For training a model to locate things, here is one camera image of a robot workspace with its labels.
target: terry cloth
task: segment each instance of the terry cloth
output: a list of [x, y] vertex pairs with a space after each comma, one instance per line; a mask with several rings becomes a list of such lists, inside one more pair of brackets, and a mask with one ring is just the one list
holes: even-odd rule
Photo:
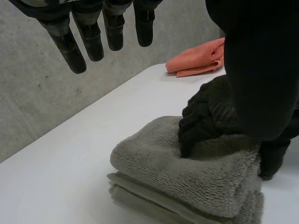
[[163, 224], [258, 224], [261, 222], [263, 195], [260, 192], [247, 196], [236, 217], [223, 218], [197, 210], [122, 173], [109, 174], [108, 178], [114, 182], [109, 192], [115, 202]]
[[180, 119], [150, 122], [116, 146], [111, 164], [122, 174], [216, 217], [237, 217], [248, 197], [258, 195], [262, 202], [259, 144], [244, 135], [221, 136], [197, 144], [190, 158], [181, 159]]
[[216, 71], [224, 64], [224, 40], [220, 38], [184, 51], [166, 63], [167, 71], [176, 72], [177, 77]]

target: white table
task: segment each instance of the white table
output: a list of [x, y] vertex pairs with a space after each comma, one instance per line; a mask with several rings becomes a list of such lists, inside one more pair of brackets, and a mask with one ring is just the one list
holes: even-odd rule
[[[115, 145], [153, 119], [180, 115], [200, 85], [224, 74], [175, 78], [146, 69], [0, 164], [0, 224], [157, 224], [110, 199]], [[299, 223], [299, 150], [292, 143], [264, 184], [263, 224]]]

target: orange towel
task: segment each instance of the orange towel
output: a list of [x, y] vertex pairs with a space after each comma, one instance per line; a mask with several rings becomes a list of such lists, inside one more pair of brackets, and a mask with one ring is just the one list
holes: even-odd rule
[[224, 40], [225, 38], [217, 39], [185, 50], [166, 63], [167, 71], [176, 72], [177, 77], [216, 71], [224, 64]]

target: black glove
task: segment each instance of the black glove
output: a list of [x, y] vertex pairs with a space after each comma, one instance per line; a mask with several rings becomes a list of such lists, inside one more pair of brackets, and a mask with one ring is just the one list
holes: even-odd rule
[[182, 157], [190, 156], [196, 142], [240, 133], [227, 76], [217, 77], [202, 85], [183, 110], [178, 132]]

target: gray towel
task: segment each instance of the gray towel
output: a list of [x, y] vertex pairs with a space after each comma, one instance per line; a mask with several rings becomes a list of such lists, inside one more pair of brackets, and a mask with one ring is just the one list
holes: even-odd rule
[[163, 224], [258, 224], [261, 222], [263, 196], [260, 192], [248, 194], [236, 217], [223, 218], [203, 213], [122, 173], [109, 174], [108, 178], [114, 183], [109, 190], [113, 200], [154, 217]]
[[243, 135], [222, 136], [197, 144], [191, 158], [181, 159], [180, 119], [150, 122], [116, 146], [111, 164], [202, 212], [236, 217], [249, 196], [260, 194], [259, 145]]

